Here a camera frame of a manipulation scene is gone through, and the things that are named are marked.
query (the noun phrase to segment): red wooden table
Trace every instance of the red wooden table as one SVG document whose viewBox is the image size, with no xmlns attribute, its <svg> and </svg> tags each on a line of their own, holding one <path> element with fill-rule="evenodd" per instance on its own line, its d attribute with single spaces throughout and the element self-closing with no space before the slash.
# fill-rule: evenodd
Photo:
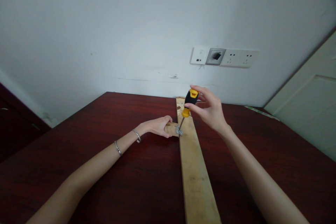
<svg viewBox="0 0 336 224">
<path fill-rule="evenodd" d="M 311 223 L 335 223 L 336 165 L 287 126 L 223 104 L 241 141 Z M 0 164 L 0 223 L 24 223 L 80 165 L 172 98 L 107 92 Z M 226 145 L 193 114 L 222 223 L 265 223 Z M 146 134 L 81 200 L 72 222 L 184 223 L 179 140 Z"/>
</svg>

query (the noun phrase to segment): power outlet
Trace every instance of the power outlet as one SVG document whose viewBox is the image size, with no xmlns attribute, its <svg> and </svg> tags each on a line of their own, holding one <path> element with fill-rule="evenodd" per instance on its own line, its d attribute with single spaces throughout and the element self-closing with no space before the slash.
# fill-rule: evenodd
<svg viewBox="0 0 336 224">
<path fill-rule="evenodd" d="M 207 65 L 219 65 L 224 57 L 225 49 L 210 48 L 208 58 L 206 59 Z"/>
<path fill-rule="evenodd" d="M 259 51 L 227 49 L 220 65 L 222 67 L 249 68 L 259 55 Z"/>
<path fill-rule="evenodd" d="M 190 59 L 190 64 L 205 65 L 209 50 L 209 47 L 194 47 Z"/>
<path fill-rule="evenodd" d="M 240 62 L 240 51 L 241 50 L 227 49 L 220 65 L 225 67 L 236 67 Z"/>
<path fill-rule="evenodd" d="M 241 61 L 243 62 L 243 67 L 249 68 L 252 66 L 252 63 L 255 61 L 255 59 L 258 57 L 259 52 L 258 51 L 251 51 L 251 50 L 242 50 L 241 51 Z"/>
</svg>

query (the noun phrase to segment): bangle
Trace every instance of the bangle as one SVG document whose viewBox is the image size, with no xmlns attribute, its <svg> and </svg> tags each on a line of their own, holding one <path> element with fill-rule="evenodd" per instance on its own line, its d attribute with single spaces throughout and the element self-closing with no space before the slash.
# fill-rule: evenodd
<svg viewBox="0 0 336 224">
<path fill-rule="evenodd" d="M 140 135 L 137 133 L 137 131 L 134 129 L 133 130 L 134 132 L 135 132 L 135 134 L 138 136 L 138 140 L 137 140 L 137 142 L 138 143 L 140 143 L 141 142 L 141 138 L 140 138 Z"/>
<path fill-rule="evenodd" d="M 114 141 L 114 143 L 115 143 L 115 147 L 117 148 L 117 151 L 119 152 L 119 155 L 122 156 L 121 151 L 118 148 L 117 141 Z"/>
</svg>

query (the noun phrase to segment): screwdriver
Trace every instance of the screwdriver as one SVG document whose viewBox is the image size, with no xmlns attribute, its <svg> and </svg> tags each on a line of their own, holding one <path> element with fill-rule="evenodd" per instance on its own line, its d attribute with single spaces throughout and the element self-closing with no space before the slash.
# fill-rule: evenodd
<svg viewBox="0 0 336 224">
<path fill-rule="evenodd" d="M 194 89 L 190 89 L 188 91 L 187 96 L 185 97 L 184 104 L 186 104 L 186 103 L 196 104 L 197 98 L 198 98 L 198 91 L 196 91 Z M 182 119 L 182 122 L 181 122 L 181 125 L 180 125 L 180 130 L 181 130 L 182 123 L 183 123 L 184 119 L 186 117 L 189 117 L 189 114 L 190 114 L 190 109 L 185 107 L 182 111 L 183 119 Z"/>
</svg>

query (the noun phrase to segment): white door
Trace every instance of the white door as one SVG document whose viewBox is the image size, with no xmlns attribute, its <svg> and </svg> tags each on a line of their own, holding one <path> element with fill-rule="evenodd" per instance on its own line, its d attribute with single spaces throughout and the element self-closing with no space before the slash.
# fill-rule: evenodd
<svg viewBox="0 0 336 224">
<path fill-rule="evenodd" d="M 336 161 L 336 32 L 265 109 Z"/>
</svg>

